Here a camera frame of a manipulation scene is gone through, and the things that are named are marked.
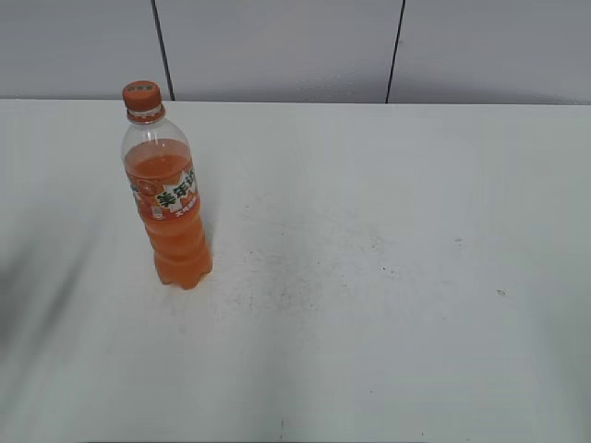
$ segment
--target bottle cap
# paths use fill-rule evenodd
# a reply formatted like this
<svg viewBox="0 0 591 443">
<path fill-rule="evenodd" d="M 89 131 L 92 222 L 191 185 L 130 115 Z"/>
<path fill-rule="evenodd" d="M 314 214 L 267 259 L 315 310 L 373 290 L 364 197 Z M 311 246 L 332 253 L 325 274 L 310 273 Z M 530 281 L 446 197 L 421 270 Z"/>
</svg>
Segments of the bottle cap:
<svg viewBox="0 0 591 443">
<path fill-rule="evenodd" d="M 160 88 L 153 81 L 140 80 L 123 88 L 123 101 L 129 111 L 145 113 L 162 104 Z"/>
</svg>

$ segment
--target gray wall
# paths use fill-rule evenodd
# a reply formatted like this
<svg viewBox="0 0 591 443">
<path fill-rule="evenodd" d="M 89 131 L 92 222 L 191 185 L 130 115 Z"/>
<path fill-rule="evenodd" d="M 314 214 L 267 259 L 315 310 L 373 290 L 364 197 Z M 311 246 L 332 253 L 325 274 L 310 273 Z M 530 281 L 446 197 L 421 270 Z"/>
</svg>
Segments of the gray wall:
<svg viewBox="0 0 591 443">
<path fill-rule="evenodd" d="M 588 103 L 591 1 L 407 0 L 390 102 Z"/>
<path fill-rule="evenodd" d="M 385 102 L 403 0 L 158 0 L 178 100 Z M 5 0 L 0 98 L 168 96 L 150 0 Z M 591 102 L 591 1 L 406 0 L 389 102 Z"/>
</svg>

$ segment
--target bottle neck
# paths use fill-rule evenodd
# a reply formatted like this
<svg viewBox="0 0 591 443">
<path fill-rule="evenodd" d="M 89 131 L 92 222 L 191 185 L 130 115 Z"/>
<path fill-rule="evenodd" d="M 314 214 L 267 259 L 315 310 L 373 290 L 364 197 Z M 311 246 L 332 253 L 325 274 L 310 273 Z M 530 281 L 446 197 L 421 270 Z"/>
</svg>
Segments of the bottle neck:
<svg viewBox="0 0 591 443">
<path fill-rule="evenodd" d="M 127 109 L 127 120 L 135 125 L 149 125 L 162 120 L 166 115 L 166 109 L 159 104 L 148 111 L 132 111 Z"/>
</svg>

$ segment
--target white tabletop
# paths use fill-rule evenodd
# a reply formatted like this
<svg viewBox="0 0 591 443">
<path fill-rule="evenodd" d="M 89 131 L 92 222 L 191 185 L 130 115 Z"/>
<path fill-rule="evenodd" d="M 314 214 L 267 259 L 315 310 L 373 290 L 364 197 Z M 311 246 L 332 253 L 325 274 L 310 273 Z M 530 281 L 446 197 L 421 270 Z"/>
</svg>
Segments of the white tabletop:
<svg viewBox="0 0 591 443">
<path fill-rule="evenodd" d="M 214 271 L 162 286 L 121 102 L 0 102 L 0 441 L 591 441 L 591 108 L 168 104 Z"/>
</svg>

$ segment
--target plastic bottle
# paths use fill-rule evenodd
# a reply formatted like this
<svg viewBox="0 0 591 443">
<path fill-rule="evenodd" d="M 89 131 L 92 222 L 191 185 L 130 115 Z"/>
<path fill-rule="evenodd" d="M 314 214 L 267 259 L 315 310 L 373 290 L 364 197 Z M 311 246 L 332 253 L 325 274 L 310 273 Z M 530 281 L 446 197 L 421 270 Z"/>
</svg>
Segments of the plastic bottle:
<svg viewBox="0 0 591 443">
<path fill-rule="evenodd" d="M 155 83 L 128 84 L 123 100 L 131 125 L 123 138 L 121 157 L 154 249 L 158 276 L 164 284 L 193 288 L 212 264 L 187 138 L 164 118 Z"/>
</svg>

